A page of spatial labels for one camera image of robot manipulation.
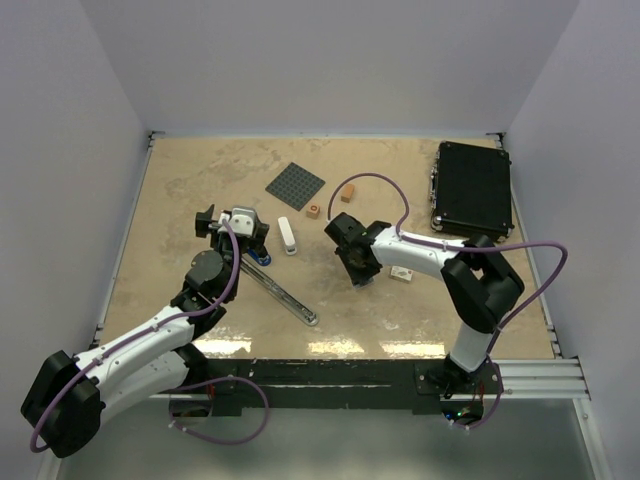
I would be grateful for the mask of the white staple box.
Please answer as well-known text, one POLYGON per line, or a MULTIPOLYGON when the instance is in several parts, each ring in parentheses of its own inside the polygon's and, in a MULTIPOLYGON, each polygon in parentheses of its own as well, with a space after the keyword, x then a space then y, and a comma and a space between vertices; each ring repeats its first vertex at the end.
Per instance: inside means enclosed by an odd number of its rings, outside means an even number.
POLYGON ((405 267, 392 266, 389 276, 394 280, 410 283, 413 278, 413 271, 405 267))

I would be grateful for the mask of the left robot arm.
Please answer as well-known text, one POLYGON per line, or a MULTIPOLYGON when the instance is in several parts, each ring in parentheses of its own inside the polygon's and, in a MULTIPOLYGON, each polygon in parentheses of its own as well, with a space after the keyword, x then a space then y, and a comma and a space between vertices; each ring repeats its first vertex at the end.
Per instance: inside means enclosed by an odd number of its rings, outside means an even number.
POLYGON ((242 256, 264 253, 268 224, 252 207, 195 216, 210 247, 195 255, 178 294, 149 320, 102 346, 42 363, 20 413, 32 428, 29 448, 69 457, 120 412, 166 390, 200 390, 206 359, 194 342, 226 313, 237 294, 242 256))

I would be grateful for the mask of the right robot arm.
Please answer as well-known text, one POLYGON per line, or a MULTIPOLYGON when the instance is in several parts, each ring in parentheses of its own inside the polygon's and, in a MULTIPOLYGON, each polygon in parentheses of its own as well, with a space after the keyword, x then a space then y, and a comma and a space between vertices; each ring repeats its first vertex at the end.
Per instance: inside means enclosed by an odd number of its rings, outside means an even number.
POLYGON ((341 213, 325 227, 355 287, 370 283, 385 266, 402 267, 440 280, 462 325, 443 365, 431 374, 441 389, 469 392, 481 380, 498 324, 524 292, 521 277, 485 235, 439 241, 410 235, 388 222, 368 226, 341 213))

